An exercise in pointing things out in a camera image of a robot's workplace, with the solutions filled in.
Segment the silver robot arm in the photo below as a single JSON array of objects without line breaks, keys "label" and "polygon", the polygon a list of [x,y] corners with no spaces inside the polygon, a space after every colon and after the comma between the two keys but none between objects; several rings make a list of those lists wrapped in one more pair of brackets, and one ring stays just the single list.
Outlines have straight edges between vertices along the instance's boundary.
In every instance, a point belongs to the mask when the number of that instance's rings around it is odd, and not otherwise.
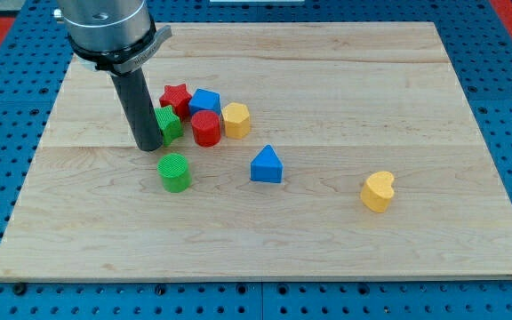
[{"label": "silver robot arm", "polygon": [[130,74],[172,36],[158,28],[145,0],[58,0],[52,15],[65,25],[75,54],[95,70]]}]

